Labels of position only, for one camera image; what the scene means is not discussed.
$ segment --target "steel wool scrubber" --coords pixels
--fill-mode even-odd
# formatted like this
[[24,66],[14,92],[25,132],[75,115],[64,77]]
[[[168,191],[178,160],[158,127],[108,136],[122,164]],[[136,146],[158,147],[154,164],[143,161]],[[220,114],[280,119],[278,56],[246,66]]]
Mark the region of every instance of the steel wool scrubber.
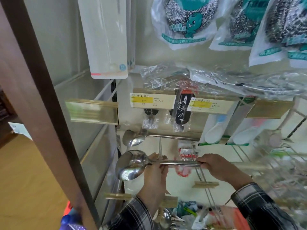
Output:
[[306,50],[307,0],[275,0],[267,13],[265,31],[272,43]]
[[253,42],[269,0],[240,0],[230,14],[229,32],[238,42]]
[[219,0],[165,0],[164,9],[170,29],[193,38],[214,18]]

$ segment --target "wooden floor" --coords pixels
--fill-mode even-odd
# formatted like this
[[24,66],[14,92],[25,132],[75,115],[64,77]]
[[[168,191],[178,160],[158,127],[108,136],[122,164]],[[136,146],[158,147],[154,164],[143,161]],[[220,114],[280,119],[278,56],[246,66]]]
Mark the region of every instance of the wooden floor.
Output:
[[0,149],[1,229],[59,229],[66,203],[33,141],[18,135]]

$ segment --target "hand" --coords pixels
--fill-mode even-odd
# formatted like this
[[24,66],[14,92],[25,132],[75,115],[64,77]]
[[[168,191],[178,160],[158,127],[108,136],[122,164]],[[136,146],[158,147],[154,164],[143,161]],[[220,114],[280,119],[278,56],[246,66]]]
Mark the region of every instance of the hand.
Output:
[[[150,159],[157,159],[158,157],[159,155],[156,153],[149,156]],[[168,171],[169,167],[160,165],[159,162],[146,166],[144,170],[144,186],[137,196],[146,205],[152,217],[165,197],[165,193],[167,193],[166,176]]]
[[236,190],[253,182],[253,179],[239,170],[235,165],[218,154],[205,154],[196,159],[201,162],[201,167],[208,169],[210,174],[224,182],[228,182]]

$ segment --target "plaid sleeve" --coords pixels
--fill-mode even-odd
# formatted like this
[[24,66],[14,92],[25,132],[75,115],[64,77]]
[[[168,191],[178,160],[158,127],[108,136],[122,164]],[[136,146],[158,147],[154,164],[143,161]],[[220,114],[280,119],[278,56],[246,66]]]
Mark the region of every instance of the plaid sleeve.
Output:
[[231,196],[251,229],[299,229],[295,221],[256,184],[250,183]]
[[134,196],[102,230],[138,229],[153,230],[153,221],[144,203]]

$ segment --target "price tag holder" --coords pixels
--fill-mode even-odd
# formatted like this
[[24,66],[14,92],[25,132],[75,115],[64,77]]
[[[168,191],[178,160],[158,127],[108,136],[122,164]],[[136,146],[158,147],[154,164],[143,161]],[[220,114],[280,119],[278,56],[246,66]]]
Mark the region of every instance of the price tag holder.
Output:
[[209,114],[227,114],[234,101],[192,97],[187,111]]
[[171,110],[175,98],[172,94],[130,93],[130,104],[133,108]]

